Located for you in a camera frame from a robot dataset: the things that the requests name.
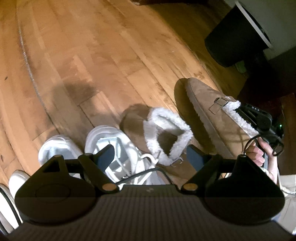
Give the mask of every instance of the finger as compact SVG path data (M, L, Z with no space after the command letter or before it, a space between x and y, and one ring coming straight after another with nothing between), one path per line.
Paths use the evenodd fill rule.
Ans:
M253 152L258 153L260 156L263 156L264 152L257 146L254 146Z
M253 162L258 166L261 167L263 165L263 163L261 163L260 161L257 160L253 160Z
M247 156L252 159L252 160L257 160L261 163L264 163L265 159L263 158L263 156L259 155L258 153L255 152L251 152L251 153L247 153Z
M247 150L248 149L252 149L254 146L256 146L256 142L255 141L253 141L249 146L248 146L248 148L247 148Z
M267 142L265 142L261 137L259 137L257 140L258 140L259 145L266 152L266 154L268 156L272 156L273 150L272 150L271 146Z
M260 156L264 154L264 152L257 146L250 146L248 149L246 149L246 153L258 153Z

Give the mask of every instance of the gold screw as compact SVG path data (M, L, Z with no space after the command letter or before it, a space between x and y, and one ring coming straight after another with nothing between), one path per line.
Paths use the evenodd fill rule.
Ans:
M198 186L195 183L186 183L183 185L186 191L196 191Z
M114 191L117 186L114 183L106 183L102 186L105 191L111 192Z

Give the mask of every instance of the hand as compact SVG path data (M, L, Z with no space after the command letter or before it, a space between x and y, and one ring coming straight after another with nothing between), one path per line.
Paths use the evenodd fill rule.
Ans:
M277 173L278 173L278 168L277 168L277 158L276 156L272 155L272 148L271 146L265 142L261 137L258 139L259 145L262 147L262 149L265 151L265 153L268 156L268 167L267 170L269 172L269 177L273 182L276 184L277 183ZM246 155L259 167L261 167L264 163L264 158L263 158L263 151L259 149L259 147L256 146L255 142L253 142L246 150Z

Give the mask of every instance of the white sneaker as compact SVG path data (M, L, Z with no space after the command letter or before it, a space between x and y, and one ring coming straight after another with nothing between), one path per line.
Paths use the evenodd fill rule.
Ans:
M0 184L0 222L4 234L11 233L22 223L14 199L4 184Z
M136 173L155 168L157 164L157 160L152 155L142 155L121 130L108 125L97 126L91 130L86 138L85 153L96 154L108 144L113 145L115 156L106 168L105 173L115 183ZM160 185L163 183L155 172L149 172L136 177L127 184Z
M42 145L38 153L38 161L40 165L43 165L54 155L63 155L64 159L77 159L82 154L79 147L69 137L56 135L49 138ZM70 174L71 176L80 178L78 173Z
M10 191L13 199L15 198L15 194L20 189L20 187L29 178L30 178L30 176L27 173L25 173L24 171L16 170L13 172L13 174L11 175L9 182L8 182L9 191Z

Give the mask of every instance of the white wall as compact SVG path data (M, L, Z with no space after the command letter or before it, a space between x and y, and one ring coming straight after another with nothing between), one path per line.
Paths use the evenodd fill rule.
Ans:
M224 0L229 6L235 0ZM240 0L266 32L273 49L265 50L272 59L296 46L296 0Z

